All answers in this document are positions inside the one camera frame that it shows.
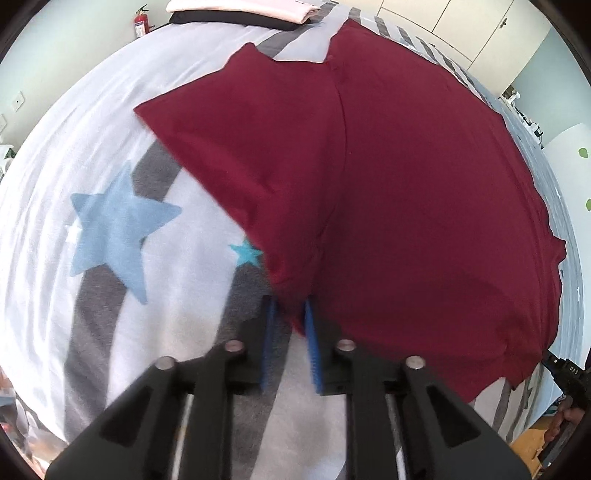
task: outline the wall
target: wall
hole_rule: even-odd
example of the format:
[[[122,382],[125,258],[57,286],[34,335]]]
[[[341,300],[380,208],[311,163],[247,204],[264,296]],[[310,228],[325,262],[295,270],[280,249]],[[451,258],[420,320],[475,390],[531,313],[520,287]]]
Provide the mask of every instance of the wall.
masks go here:
[[[591,86],[554,28],[513,87],[521,94],[517,108],[544,131],[544,145],[573,125],[591,125]]]
[[[17,148],[51,105],[86,73],[133,41],[135,11],[144,0],[51,0],[25,27],[0,63],[4,143]],[[168,0],[149,2],[152,25],[170,17]],[[11,103],[22,91],[18,112]]]

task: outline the blue star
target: blue star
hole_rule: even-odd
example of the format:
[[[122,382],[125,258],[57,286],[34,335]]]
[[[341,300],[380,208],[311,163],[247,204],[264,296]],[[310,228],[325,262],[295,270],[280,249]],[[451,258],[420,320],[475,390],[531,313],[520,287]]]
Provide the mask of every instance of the blue star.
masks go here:
[[[254,248],[248,241],[248,238],[244,239],[242,245],[230,245],[230,248],[238,254],[237,267],[240,267],[240,265],[244,265],[245,263],[250,263],[255,267],[261,268],[261,263],[258,261],[258,257],[262,255],[262,251]]]
[[[142,303],[148,303],[142,266],[142,240],[182,211],[169,203],[134,194],[131,166],[127,164],[107,187],[94,195],[71,196],[82,225],[70,275],[99,265],[113,273]]]

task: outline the folded cloth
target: folded cloth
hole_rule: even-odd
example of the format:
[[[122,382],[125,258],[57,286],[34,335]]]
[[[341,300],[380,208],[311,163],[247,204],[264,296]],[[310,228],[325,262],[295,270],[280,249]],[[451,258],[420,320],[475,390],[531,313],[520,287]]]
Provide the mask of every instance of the folded cloth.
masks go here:
[[[301,24],[279,20],[278,18],[252,14],[250,12],[230,12],[224,10],[184,10],[173,13],[170,23],[184,24],[192,22],[220,22],[252,27],[274,28],[275,30],[294,31]]]
[[[554,340],[564,242],[503,118],[440,66],[349,20],[324,63],[247,44],[135,111],[264,251],[284,306],[316,295],[466,401]]]
[[[248,12],[302,24],[318,13],[320,7],[298,0],[171,0],[168,13],[184,10],[225,10]]]

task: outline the screw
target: screw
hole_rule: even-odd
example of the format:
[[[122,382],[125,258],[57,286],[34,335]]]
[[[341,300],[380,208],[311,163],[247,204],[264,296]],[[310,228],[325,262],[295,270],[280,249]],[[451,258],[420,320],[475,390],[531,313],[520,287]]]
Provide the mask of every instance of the screw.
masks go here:
[[[338,341],[336,347],[341,352],[352,352],[357,348],[357,345],[355,345],[355,342],[353,340],[342,339]]]
[[[422,356],[413,355],[409,356],[406,360],[407,367],[413,370],[420,370],[427,365],[425,359]]]
[[[224,348],[226,349],[226,352],[241,352],[244,350],[244,343],[242,343],[240,340],[230,340],[229,342],[226,342]]]
[[[175,363],[176,360],[171,356],[161,356],[160,358],[158,358],[158,360],[156,360],[154,366],[158,370],[170,370],[172,367],[174,367]]]

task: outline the white cabinet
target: white cabinet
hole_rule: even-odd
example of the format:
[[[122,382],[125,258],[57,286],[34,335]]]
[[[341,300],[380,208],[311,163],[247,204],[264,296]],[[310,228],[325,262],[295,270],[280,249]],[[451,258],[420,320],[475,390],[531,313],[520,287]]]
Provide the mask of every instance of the white cabinet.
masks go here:
[[[382,7],[432,32],[450,0],[384,0]]]
[[[382,6],[382,0],[351,0],[348,5],[361,9],[361,12],[366,17],[368,15],[377,15]]]
[[[529,0],[514,0],[472,66],[471,74],[501,95],[527,65],[550,31],[550,22]]]
[[[379,16],[382,17],[385,21],[390,21],[393,24],[402,27],[408,33],[415,35],[416,37],[424,40],[427,43],[435,45],[441,53],[443,53],[446,57],[455,61],[460,67],[464,69],[468,69],[468,67],[472,64],[470,60],[468,60],[464,55],[462,55],[457,50],[453,49],[447,43],[445,43],[441,38],[436,37],[433,35],[429,30],[425,30],[423,27],[419,27],[417,24],[407,20],[400,15],[393,14],[386,9],[381,9]]]
[[[433,33],[474,60],[510,5],[511,0],[451,0]]]

